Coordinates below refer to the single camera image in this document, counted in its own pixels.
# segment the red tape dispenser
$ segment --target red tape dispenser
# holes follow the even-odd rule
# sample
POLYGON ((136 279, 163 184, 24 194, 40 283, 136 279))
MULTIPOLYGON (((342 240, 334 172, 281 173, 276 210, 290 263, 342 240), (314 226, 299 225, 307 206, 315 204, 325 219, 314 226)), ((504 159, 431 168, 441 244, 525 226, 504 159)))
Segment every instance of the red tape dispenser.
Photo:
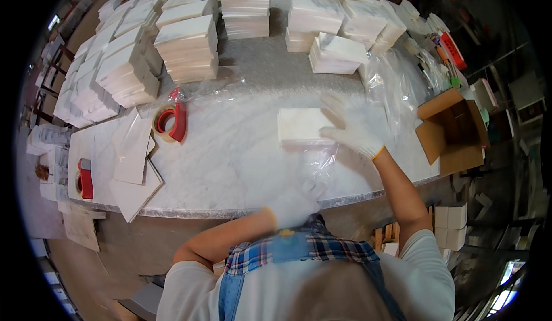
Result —
POLYGON ((90 159, 82 158, 78 161, 77 191, 80 197, 86 200, 94 197, 91 167, 90 159))
POLYGON ((155 135, 167 142, 182 142, 186 135, 187 114, 186 103, 178 100, 180 86, 169 94, 169 99, 175 99, 175 105, 165 105, 157 110, 151 129, 155 135))

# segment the tape roll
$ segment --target tape roll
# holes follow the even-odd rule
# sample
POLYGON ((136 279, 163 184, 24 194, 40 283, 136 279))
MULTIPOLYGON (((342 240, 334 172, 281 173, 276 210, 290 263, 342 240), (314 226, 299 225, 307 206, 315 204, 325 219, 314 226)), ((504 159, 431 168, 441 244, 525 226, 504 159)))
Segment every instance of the tape roll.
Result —
POLYGON ((151 122, 151 130, 154 134, 169 143, 176 141, 169 136, 169 133, 173 130, 176 124, 173 122, 169 128, 166 127, 170 119, 175 118, 175 114, 176 109, 173 105, 165 105, 157 110, 154 119, 151 122))
POLYGON ((77 170, 77 175, 74 178, 74 187, 77 190, 77 194, 82 198, 82 180, 81 173, 77 170))

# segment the wooden stick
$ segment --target wooden stick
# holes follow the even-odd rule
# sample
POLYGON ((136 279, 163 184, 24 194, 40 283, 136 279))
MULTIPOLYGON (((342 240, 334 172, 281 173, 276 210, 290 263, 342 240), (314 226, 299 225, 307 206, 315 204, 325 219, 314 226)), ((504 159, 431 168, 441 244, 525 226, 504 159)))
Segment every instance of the wooden stick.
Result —
POLYGON ((394 230, 394 232, 395 232, 394 238, 395 238, 395 239, 397 240, 397 242, 398 242, 398 234, 399 234, 399 232, 400 232, 400 230, 401 230, 401 227, 398 226, 398 223, 397 223, 397 222, 395 222, 395 224, 393 224, 393 230, 394 230))
POLYGON ((376 250, 381 251, 382 250, 382 244, 383 244, 383 235, 382 235, 382 228, 377 228, 375 231, 375 237, 376 241, 374 242, 376 250))
POLYGON ((385 238, 393 238, 393 224, 385 226, 385 238))

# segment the blue plaid apron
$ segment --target blue plaid apron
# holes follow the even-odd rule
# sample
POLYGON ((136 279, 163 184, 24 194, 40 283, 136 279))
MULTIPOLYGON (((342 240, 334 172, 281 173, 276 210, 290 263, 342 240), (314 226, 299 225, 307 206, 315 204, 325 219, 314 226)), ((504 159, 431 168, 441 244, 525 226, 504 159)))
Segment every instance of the blue plaid apron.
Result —
POLYGON ((266 265, 298 260, 349 260, 362 264, 390 313, 405 320, 395 298, 385 288, 379 257, 367 242, 355 242, 333 236, 321 215, 302 227, 283 230, 279 235, 257 242, 244 242, 230 248, 220 284, 218 310, 220 321, 234 321, 245 274, 266 265))

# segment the white box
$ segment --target white box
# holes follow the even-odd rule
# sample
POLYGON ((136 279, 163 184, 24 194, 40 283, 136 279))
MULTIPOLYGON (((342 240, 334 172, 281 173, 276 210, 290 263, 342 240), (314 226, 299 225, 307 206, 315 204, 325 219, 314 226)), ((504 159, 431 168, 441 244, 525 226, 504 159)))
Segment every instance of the white box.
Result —
POLYGON ((458 202, 449 206, 435 207, 435 227, 461 229, 467 223, 467 203, 458 202))
POLYGON ((448 208, 448 225, 449 229, 461 229, 467 223, 467 203, 462 206, 454 206, 448 208))
POLYGON ((459 230, 447 229, 446 231, 446 249, 458 251, 464 246, 466 241, 466 229, 463 227, 459 230))
POLYGON ((435 240, 437 240, 437 246, 439 248, 446 248, 446 234, 448 230, 446 228, 435 227, 435 240))
POLYGON ((448 228, 448 207, 435 206, 435 227, 448 228))

